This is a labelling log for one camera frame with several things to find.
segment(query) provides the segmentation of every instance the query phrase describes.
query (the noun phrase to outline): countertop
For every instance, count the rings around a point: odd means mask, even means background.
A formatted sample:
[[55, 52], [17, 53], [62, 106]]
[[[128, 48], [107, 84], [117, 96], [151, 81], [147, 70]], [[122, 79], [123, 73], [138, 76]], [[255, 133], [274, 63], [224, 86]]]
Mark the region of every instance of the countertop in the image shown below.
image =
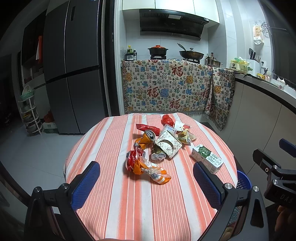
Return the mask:
[[258, 80], [255, 77], [245, 76], [244, 74], [235, 74], [235, 78], [236, 81], [257, 89], [277, 100], [296, 114], [296, 91], [291, 87], [285, 86], [285, 89], [281, 90], [268, 82]]

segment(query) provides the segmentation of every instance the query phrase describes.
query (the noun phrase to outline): orange striped tablecloth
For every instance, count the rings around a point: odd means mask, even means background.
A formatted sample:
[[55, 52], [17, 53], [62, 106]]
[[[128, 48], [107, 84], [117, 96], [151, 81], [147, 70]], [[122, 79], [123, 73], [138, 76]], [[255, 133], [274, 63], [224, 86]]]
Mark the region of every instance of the orange striped tablecloth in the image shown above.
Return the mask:
[[[172, 179], [158, 185], [148, 175], [135, 175], [125, 168], [126, 153], [143, 132], [136, 123], [162, 129], [159, 114], [129, 114], [103, 119], [74, 146], [65, 163], [70, 183], [91, 161], [101, 166], [101, 174], [84, 206], [77, 213], [91, 235], [138, 241], [196, 241], [217, 210], [211, 208], [193, 177], [193, 146], [203, 144], [224, 160], [216, 174], [223, 183], [237, 184], [232, 152], [209, 128], [182, 113], [170, 114], [174, 121], [191, 125], [197, 139], [183, 145], [171, 159], [156, 162]], [[145, 150], [146, 157], [151, 148]]]

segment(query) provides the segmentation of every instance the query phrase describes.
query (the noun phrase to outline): blue basket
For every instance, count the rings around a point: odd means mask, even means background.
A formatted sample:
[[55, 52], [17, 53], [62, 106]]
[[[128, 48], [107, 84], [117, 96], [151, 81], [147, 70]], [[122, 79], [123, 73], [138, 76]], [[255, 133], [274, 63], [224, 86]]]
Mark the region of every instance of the blue basket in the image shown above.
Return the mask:
[[237, 188], [240, 189], [251, 189], [252, 184], [246, 174], [237, 170]]

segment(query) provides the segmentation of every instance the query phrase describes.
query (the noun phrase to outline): refrigerator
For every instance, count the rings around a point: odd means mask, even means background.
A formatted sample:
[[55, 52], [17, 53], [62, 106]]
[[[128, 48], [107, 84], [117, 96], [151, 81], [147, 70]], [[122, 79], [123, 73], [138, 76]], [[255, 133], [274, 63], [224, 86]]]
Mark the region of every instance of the refrigerator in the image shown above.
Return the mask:
[[45, 19], [43, 65], [60, 134], [84, 134], [108, 116], [102, 70], [102, 0], [70, 0]]

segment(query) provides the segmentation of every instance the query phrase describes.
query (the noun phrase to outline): patterned cloth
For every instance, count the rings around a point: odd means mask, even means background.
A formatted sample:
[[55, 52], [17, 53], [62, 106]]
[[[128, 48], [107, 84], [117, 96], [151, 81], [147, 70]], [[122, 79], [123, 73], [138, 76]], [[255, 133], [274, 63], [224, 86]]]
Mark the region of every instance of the patterned cloth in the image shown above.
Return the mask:
[[146, 174], [135, 175], [125, 168], [126, 153], [143, 132], [136, 123], [162, 129], [159, 114], [129, 114], [108, 117], [91, 128], [74, 146], [65, 163], [67, 183], [83, 172], [91, 161], [101, 166], [101, 174], [79, 217], [95, 240], [103, 238], [138, 241], [196, 241], [216, 214], [193, 177], [193, 146], [203, 144], [224, 160], [217, 172], [223, 183], [237, 184], [232, 152], [213, 131], [182, 114], [169, 114], [174, 121], [191, 125], [196, 136], [168, 160], [151, 160], [172, 179], [159, 185]]
[[127, 113], [204, 114], [218, 130], [226, 124], [234, 71], [184, 60], [122, 62]]

